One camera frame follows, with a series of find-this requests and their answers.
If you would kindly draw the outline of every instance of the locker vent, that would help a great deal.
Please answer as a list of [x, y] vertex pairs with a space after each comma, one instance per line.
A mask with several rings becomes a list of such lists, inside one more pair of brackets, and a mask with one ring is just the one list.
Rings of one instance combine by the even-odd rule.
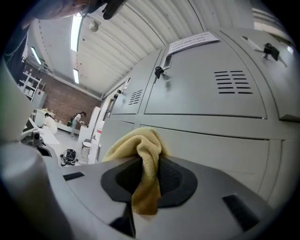
[[243, 71], [214, 72], [220, 94], [252, 94], [249, 82]]
[[131, 98], [130, 98], [130, 101], [129, 101], [129, 104], [128, 105], [132, 105], [132, 104], [137, 104], [139, 103], [140, 99], [141, 99], [141, 96], [142, 96], [142, 93], [143, 93], [143, 90], [139, 90], [137, 92], [134, 92], [132, 95], [131, 95]]

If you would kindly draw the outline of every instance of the workshop floor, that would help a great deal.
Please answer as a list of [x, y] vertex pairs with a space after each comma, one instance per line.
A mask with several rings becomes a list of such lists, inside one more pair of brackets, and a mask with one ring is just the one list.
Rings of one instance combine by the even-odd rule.
[[75, 150], [77, 153], [77, 158], [79, 160], [82, 158], [80, 154], [81, 148], [78, 144], [78, 136], [74, 139], [71, 137], [70, 133], [58, 130], [55, 134], [55, 137], [60, 142], [60, 144], [50, 144], [50, 146], [54, 149], [58, 160], [60, 159], [60, 155], [67, 149]]

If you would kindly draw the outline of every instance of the locker handle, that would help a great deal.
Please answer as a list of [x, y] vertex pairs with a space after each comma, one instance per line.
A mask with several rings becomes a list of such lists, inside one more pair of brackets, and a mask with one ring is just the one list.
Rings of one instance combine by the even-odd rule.
[[172, 58], [173, 58], [173, 54], [169, 54], [165, 57], [165, 61], [163, 63], [163, 67], [162, 69], [163, 70], [166, 70], [166, 69], [169, 69], [171, 67], [171, 64], [172, 64]]
[[123, 92], [124, 92], [125, 89], [127, 88], [128, 84], [129, 84], [129, 82], [130, 82], [130, 79], [131, 79], [131, 77], [128, 78], [128, 80], [126, 81], [126, 83], [125, 83], [125, 85], [124, 85], [124, 88], [123, 88]]

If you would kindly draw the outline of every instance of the locker door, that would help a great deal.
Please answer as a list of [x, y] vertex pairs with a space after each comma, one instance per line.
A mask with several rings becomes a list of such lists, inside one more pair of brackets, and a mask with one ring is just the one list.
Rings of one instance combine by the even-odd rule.
[[258, 192], [268, 160], [269, 141], [152, 128], [157, 130], [173, 157], [222, 170]]
[[161, 49], [151, 53], [134, 66], [128, 75], [128, 85], [123, 94], [119, 94], [112, 114], [137, 114], [160, 52]]
[[[254, 61], [263, 63], [263, 74], [276, 102], [278, 115], [281, 120], [300, 121], [300, 56], [296, 49], [292, 49], [283, 42], [279, 42], [272, 35], [251, 29], [222, 30], [236, 41], [245, 51], [256, 55]], [[271, 56], [266, 60], [263, 54], [254, 49], [263, 50], [266, 43], [276, 47], [281, 60], [275, 61]]]
[[116, 141], [132, 131], [133, 126], [134, 124], [129, 122], [122, 122], [112, 119], [105, 120], [100, 137], [101, 149], [98, 162], [102, 161], [105, 153], [115, 144]]
[[145, 114], [266, 117], [251, 74], [223, 40], [174, 53], [166, 72], [153, 84]]

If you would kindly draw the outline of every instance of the person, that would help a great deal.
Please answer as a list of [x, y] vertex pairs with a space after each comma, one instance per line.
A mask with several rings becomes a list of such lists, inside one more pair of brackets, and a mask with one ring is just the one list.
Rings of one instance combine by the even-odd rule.
[[72, 120], [72, 132], [71, 132], [71, 137], [75, 138], [75, 129], [78, 123], [80, 123], [80, 119], [85, 116], [86, 117], [86, 112], [81, 112], [81, 113], [77, 113], [73, 120]]
[[35, 19], [55, 19], [74, 14], [85, 17], [104, 4], [103, 0], [39, 0], [16, 27], [4, 50], [4, 59], [14, 80], [18, 83], [24, 71], [28, 30]]
[[49, 128], [53, 134], [57, 132], [57, 126], [54, 119], [48, 114], [45, 114], [44, 126], [43, 128]]

